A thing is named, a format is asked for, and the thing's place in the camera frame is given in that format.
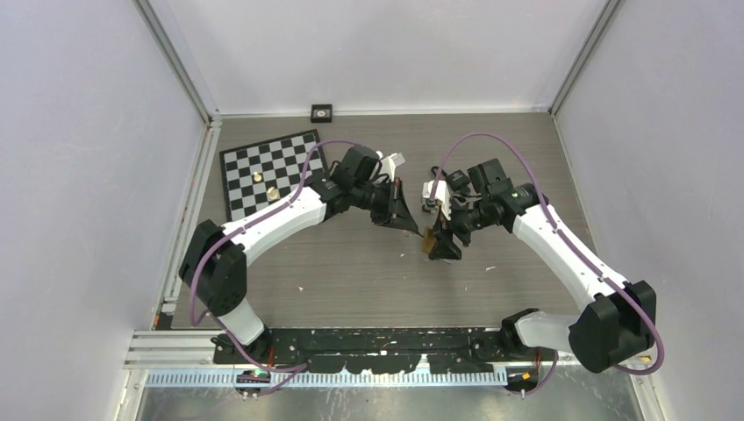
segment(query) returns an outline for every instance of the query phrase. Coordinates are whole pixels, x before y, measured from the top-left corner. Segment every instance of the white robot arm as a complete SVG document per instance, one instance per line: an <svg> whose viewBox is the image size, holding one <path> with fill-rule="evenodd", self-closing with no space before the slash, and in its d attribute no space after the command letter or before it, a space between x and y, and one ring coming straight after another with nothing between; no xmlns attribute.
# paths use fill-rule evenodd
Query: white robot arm
<svg viewBox="0 0 744 421"><path fill-rule="evenodd" d="M468 173L469 177L462 171L447 175L447 181L437 186L436 203L426 201L431 195L433 182L424 184L425 209L432 204L438 209L436 223L425 233L424 252L429 259L458 260L461 251L454 244L453 236L468 246L472 232L502 225L545 261L581 311L578 318L549 315L537 309L513 315L502 322L505 346L539 346L573 353L587 369L599 373L654 344L639 315L605 282L605 278L623 285L628 295L653 320L656 297L646 282L631 284L623 275L609 268L571 232L553 206L548 205L547 211L557 223L553 227L540 206L534 186L514 187L498 160L470 168ZM476 196L470 195L471 182ZM585 260L571 249L566 239ZM590 265L601 268L602 276L597 276Z"/></svg>
<svg viewBox="0 0 744 421"><path fill-rule="evenodd" d="M291 197L221 227L204 221L194 232L179 275L191 287L197 263L206 251L218 240L242 230L210 257L198 281L197 296L241 344L253 344L265 325L247 300L246 268L269 248L351 206L370 211L376 225L419 232L405 204L402 183L396 177L396 167L404 162L400 153L382 157L365 146L354 146L328 174L308 177L297 198L285 209L251 229L242 227L286 205Z"/></svg>

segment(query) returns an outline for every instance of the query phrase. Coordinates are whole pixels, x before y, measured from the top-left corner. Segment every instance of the gray wood-grain surface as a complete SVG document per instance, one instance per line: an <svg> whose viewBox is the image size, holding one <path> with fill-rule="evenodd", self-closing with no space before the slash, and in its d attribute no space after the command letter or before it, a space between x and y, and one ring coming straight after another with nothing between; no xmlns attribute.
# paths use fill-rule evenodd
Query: gray wood-grain surface
<svg viewBox="0 0 744 421"><path fill-rule="evenodd" d="M423 231L433 216L420 209L423 182L446 150L469 132L505 136L528 159L546 195L576 235L590 244L569 167L547 114L476 114L336 117L311 125L308 118L228 118L218 150L317 128L322 140L351 139L385 154L400 152L397 170L411 213ZM325 156L340 159L347 146L331 145ZM499 158L515 184L528 178L508 149L488 138L467 140L445 169L467 170ZM213 162L199 220L225 222L219 158ZM561 282L504 228L473 234L454 264L428 261L419 237L377 227L366 211L352 209L299 232L267 251L248 269L248 299L269 326L498 326L527 307L562 314L578 312ZM184 286L173 326L189 326ZM215 327L205 320L200 327Z"/></svg>

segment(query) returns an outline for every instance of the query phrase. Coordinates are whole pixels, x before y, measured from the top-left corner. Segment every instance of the purple cable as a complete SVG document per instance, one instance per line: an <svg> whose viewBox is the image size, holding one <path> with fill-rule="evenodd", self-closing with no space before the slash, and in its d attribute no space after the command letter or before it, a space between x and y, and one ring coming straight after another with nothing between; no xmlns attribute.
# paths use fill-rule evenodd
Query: purple cable
<svg viewBox="0 0 744 421"><path fill-rule="evenodd" d="M307 177L307 170L308 170L308 167L310 166L310 159L312 157L312 154L315 153L315 151L318 150L318 148L320 148L322 146L325 146L325 145L332 144L332 143L345 143L345 144L352 145L352 146L358 146L359 145L358 143L355 143L355 142L352 142L352 141L349 141L349 140L329 140L327 142L316 143L315 145L313 145L310 148L310 150L307 152L307 156L305 157L305 160L304 160L304 163L303 163L302 173L300 175L299 186L295 190L295 194L292 195L292 197L290 197L290 200L287 201L287 202L282 203L280 206L277 206L276 208L274 208L274 209L266 212L265 214L263 214L263 215L255 218L255 219L252 219L252 220L248 221L242 227L240 227L240 228L236 229L235 231L230 232L229 234L225 235L222 239L218 240L214 244L214 246L210 247L209 250L207 250L207 252L204 254L204 256L202 256L202 259L199 261L199 264L197 265L197 269L194 271L194 275L191 278L192 281L191 281L191 288L190 288L190 292L189 292L189 319L190 319L190 322L191 322L191 325L192 326L196 327L199 324L201 324L202 323L202 320L204 320L204 317L208 313L208 311L205 310L204 312L202 312L202 314L199 316L199 318L195 318L194 317L194 307L195 307L195 304L197 302L197 288L198 288L198 285L199 285L199 280L201 279L202 272L204 271L204 266L206 266L206 263L207 263L207 261L209 261L210 257L215 252L217 252L217 250L221 246L223 246L225 243L227 243L231 239L234 239L238 235L240 235L243 232L247 231L252 226L257 225L257 224L259 224L259 223L261 223L261 222L263 222L263 221L265 221L265 220L273 217L277 213L279 213L279 212L287 209L290 206L290 204L292 204L295 200L297 200L297 198L300 196L300 192L302 192L302 189L304 188L304 181L305 181L305 178ZM250 355L248 355L245 352L245 350L243 350L243 346L240 345L240 342L237 340L237 338L235 338L235 336L233 335L233 333L230 332L225 327L225 325L223 325L222 322L219 321L218 318L214 318L214 319L217 321L217 323L220 325L220 327L222 327L222 329L225 330L225 332L227 333L227 336L230 337L230 340L233 342L233 344L235 345L235 347L240 351L240 353L243 355L243 357L246 360L248 360L249 362L251 362L252 364L254 364L256 367L259 367L262 370L266 370L266 371L270 371L270 372L273 371L273 372L276 372L276 373L289 373L289 372L292 372L293 370L297 369L296 367L291 367L291 368L269 368L269 367L265 367L265 366L259 364L256 360L252 359L250 357Z"/></svg>
<svg viewBox="0 0 744 421"><path fill-rule="evenodd" d="M538 390L542 389L543 386L545 386L545 383L547 383L548 380L550 380L551 377L553 377L553 373L555 372L555 369L558 367L558 351L553 351L553 365L550 366L550 371L547 372L547 375L544 379L542 379L542 382L539 382L537 386L534 387L534 389L525 392L525 396L530 396L533 393L537 392ZM522 396L521 393L514 393L510 391L510 394Z"/></svg>
<svg viewBox="0 0 744 421"><path fill-rule="evenodd" d="M623 371L625 373L631 374L631 375L650 375L654 372L656 372L663 364L664 357L666 355L664 351L664 343L662 342L662 336L659 334L659 331L656 329L656 326L654 325L654 322L651 320L651 318L646 314L646 312L620 287L617 283L615 283L612 279L608 277L602 276L602 269L598 268L594 263L589 260L587 256L585 256L581 250L576 246L576 244L573 243L569 239L569 236L566 235L563 230L558 228L558 223L555 222L555 218L553 218L553 214L550 213L550 211L547 208L547 203L545 202L545 197L542 194L542 188L540 187L540 182L538 181L537 177L535 176L532 168L527 164L527 161L525 160L525 157L517 150L517 148L512 145L511 142L508 140L488 132L475 132L466 134L465 136L461 137L459 140L457 140L454 145L452 145L449 150L447 150L447 153L445 153L444 157L442 158L442 161L440 163L439 168L437 169L437 174L434 177L434 183L432 186L432 194L429 196L430 199L434 199L434 196L437 191L437 184L440 181L441 173L444 169L444 164L447 162L447 159L449 158L449 155L452 154L454 149L460 145L463 141L466 139L474 138L476 136L486 136L495 140L498 140L501 142L504 146L509 148L511 153L514 154L514 156L517 157L519 162L522 164L522 167L525 168L525 171L527 172L527 175L530 177L530 181L535 187L535 192L537 194L538 200L540 200L540 207L542 208L543 212L545 213L547 220L550 222L550 225L555 230L555 233L558 234L561 239L563 239L563 242L566 243L566 246L568 246L571 251L573 251L576 254L576 257L578 257L583 263L588 266L592 272L594 272L601 280L607 283L607 285L610 286L615 292L617 292L621 297L623 297L624 300L627 301L627 303L635 310L640 319L643 321L643 323L646 325L648 330L651 332L651 336L654 338L654 341L656 342L656 349L657 349L657 355L656 355L656 361L654 361L654 364L651 367L644 368L642 370L635 370L628 367L623 366L617 366L618 370Z"/></svg>

